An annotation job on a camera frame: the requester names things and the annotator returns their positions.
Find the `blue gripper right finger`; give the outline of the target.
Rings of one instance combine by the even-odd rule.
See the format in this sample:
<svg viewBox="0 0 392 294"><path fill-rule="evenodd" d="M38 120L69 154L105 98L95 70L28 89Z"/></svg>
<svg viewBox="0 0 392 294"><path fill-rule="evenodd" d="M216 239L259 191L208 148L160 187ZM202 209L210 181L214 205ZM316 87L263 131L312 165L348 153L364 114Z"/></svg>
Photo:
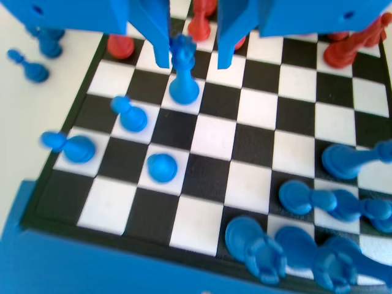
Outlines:
<svg viewBox="0 0 392 294"><path fill-rule="evenodd" d="M235 45L255 28L260 37L359 31L389 5L386 0L219 1L217 67L231 66Z"/></svg>

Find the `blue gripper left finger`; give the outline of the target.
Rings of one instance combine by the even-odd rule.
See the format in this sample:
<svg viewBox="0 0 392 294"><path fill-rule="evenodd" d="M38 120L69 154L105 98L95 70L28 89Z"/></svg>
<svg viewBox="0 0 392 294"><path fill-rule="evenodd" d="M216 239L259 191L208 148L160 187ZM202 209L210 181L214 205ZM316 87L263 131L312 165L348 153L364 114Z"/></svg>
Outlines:
<svg viewBox="0 0 392 294"><path fill-rule="evenodd" d="M156 64L170 67L169 1L9 0L1 3L28 26L125 35L130 23L153 45Z"/></svg>

